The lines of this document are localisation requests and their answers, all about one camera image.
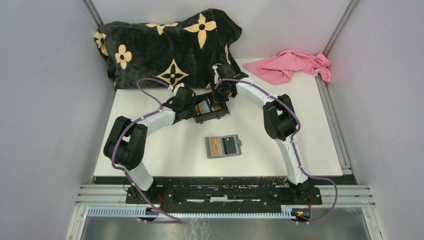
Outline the black credit card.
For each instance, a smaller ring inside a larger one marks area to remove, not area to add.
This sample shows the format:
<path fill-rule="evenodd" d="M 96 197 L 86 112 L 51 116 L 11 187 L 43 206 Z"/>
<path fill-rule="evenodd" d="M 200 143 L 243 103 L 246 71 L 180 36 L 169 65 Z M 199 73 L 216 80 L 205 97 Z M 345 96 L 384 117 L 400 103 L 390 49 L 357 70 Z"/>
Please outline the black credit card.
<path fill-rule="evenodd" d="M 238 145 L 234 136 L 227 136 L 222 138 L 224 155 L 230 156 L 238 153 Z"/>

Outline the orange credit card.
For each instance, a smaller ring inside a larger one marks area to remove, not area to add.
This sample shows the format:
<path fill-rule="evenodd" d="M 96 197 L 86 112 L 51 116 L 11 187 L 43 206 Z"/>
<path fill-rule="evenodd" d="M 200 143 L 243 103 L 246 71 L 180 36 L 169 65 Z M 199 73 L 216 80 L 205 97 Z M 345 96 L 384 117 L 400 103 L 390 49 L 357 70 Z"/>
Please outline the orange credit card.
<path fill-rule="evenodd" d="M 223 154 L 221 139 L 219 137 L 210 137 L 209 149 L 211 156 L 221 156 Z"/>

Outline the grey leather card holder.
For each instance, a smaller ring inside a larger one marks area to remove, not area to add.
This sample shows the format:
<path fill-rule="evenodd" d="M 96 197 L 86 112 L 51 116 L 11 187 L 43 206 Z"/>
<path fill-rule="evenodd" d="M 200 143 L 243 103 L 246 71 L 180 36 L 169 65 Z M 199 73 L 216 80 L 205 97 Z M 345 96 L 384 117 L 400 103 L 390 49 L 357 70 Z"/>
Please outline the grey leather card holder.
<path fill-rule="evenodd" d="M 224 137 L 230 137 L 230 136 L 234 136 L 236 139 L 236 144 L 238 146 L 238 153 L 233 154 L 233 155 L 225 155 L 224 154 L 224 146 L 223 146 L 223 140 L 222 138 Z M 215 138 L 220 138 L 221 139 L 221 145 L 222 145 L 222 155 L 221 156 L 211 156 L 211 152 L 210 152 L 210 144 L 209 144 L 209 138 L 211 137 L 215 137 Z M 208 159 L 218 159 L 218 158 L 227 158 L 227 157 L 233 157 L 233 156 L 240 156 L 242 154 L 242 141 L 239 139 L 239 136 L 237 134 L 232 134 L 232 135 L 225 135 L 225 136 L 206 136 L 204 138 L 205 140 L 205 147 L 206 147 L 206 155 Z"/>

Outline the stack of cards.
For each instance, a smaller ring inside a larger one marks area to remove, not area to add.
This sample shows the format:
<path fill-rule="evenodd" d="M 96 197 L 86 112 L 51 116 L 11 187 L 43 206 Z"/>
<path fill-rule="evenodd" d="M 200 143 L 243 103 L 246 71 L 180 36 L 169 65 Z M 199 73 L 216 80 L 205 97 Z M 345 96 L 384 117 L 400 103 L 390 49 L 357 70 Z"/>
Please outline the stack of cards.
<path fill-rule="evenodd" d="M 206 114 L 210 112 L 220 111 L 222 110 L 222 107 L 220 105 L 210 106 L 209 102 L 205 100 L 197 104 L 196 109 L 199 114 Z"/>

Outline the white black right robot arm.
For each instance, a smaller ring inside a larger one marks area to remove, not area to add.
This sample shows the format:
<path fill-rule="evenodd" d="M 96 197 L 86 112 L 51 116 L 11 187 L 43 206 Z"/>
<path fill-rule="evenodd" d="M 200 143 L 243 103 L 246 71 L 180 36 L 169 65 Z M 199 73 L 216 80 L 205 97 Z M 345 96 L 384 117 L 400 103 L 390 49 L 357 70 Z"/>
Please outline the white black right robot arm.
<path fill-rule="evenodd" d="M 309 198 L 314 185 L 305 173 L 298 150 L 297 133 L 301 124 L 291 98 L 287 94 L 276 95 L 263 89 L 246 73 L 236 72 L 228 63 L 216 63 L 212 70 L 214 80 L 211 87 L 216 102 L 242 96 L 262 109 L 264 129 L 277 143 L 286 166 L 289 199 L 295 204 L 302 204 Z"/>

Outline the black plastic card box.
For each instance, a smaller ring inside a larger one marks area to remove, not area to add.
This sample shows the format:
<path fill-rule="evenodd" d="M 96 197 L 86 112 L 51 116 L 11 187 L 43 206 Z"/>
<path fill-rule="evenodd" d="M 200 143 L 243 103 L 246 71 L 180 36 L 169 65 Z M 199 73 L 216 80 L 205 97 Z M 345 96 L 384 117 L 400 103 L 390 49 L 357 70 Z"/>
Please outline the black plastic card box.
<path fill-rule="evenodd" d="M 220 119 L 225 115 L 229 115 L 230 111 L 225 102 L 215 103 L 213 101 L 212 92 L 203 93 L 194 96 L 195 109 L 197 115 L 194 117 L 195 122 L 202 124 L 213 119 Z"/>

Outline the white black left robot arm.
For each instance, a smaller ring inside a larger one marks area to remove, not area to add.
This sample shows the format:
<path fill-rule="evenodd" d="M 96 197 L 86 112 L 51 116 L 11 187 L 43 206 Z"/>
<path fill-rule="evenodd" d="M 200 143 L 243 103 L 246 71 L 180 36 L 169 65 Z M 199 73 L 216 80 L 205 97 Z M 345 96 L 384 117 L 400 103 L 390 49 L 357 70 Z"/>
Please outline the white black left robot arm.
<path fill-rule="evenodd" d="M 192 89 L 181 86 L 154 111 L 134 119 L 117 117 L 109 132 L 103 147 L 104 156 L 139 189 L 138 197 L 147 204 L 154 202 L 158 195 L 152 186 L 155 180 L 143 163 L 147 137 L 164 127 L 194 118 L 198 114 L 195 97 Z"/>

